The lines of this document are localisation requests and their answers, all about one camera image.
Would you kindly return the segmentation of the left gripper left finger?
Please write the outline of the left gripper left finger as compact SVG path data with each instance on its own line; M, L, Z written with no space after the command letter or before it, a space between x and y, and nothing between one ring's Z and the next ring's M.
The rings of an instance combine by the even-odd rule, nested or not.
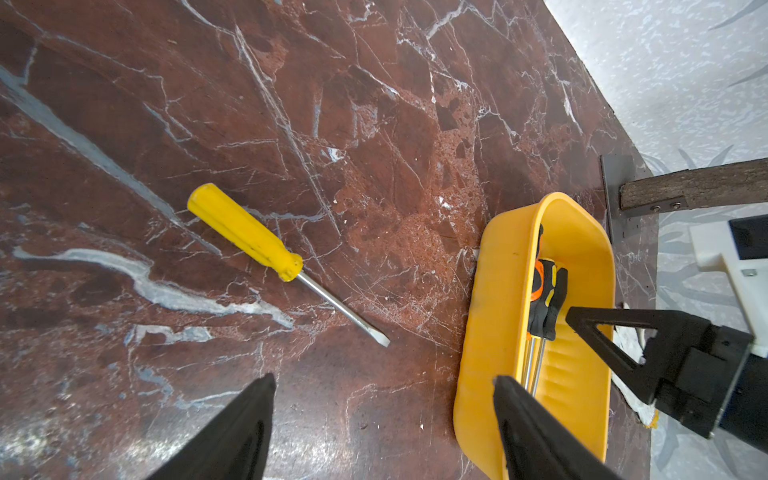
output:
M250 383L152 479L261 479L273 426L273 374Z

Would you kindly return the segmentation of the orange black stubby screwdriver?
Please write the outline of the orange black stubby screwdriver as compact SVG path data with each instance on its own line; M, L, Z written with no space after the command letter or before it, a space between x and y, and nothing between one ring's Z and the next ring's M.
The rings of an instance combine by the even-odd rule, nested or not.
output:
M527 358L524 368L524 384L527 391L535 396L547 343L545 326L549 303L554 295L556 265L550 259L537 259L533 271L533 285L530 295Z

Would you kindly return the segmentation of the yellow plastic storage box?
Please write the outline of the yellow plastic storage box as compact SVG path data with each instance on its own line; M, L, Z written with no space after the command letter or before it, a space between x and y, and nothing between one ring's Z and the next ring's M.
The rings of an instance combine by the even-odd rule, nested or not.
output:
M541 255L568 270L564 306L611 309L615 265L602 226L568 195L497 215L482 236L454 403L458 444L491 479L506 477L492 381L524 380L529 297L539 225ZM536 399L598 460L605 461L611 370L560 316L547 344Z

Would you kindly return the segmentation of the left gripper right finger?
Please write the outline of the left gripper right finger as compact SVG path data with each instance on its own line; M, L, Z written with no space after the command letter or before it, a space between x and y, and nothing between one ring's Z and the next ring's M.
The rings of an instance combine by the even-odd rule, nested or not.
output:
M494 379L493 404L511 479L616 479L517 380Z

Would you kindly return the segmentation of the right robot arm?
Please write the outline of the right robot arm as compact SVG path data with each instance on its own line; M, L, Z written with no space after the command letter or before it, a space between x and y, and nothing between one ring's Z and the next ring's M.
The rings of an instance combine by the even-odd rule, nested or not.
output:
M681 311L572 307L567 324L642 402L708 438L722 429L767 449L767 361L753 336ZM652 329L638 363L602 326Z

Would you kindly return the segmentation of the orange handle long screwdriver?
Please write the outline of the orange handle long screwdriver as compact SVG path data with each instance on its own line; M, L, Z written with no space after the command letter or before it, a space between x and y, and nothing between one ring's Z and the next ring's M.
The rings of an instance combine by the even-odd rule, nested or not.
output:
M537 235L537 242L536 242L536 262L539 261L540 255L541 255L541 240L544 233L544 226L542 224L539 225L538 235Z

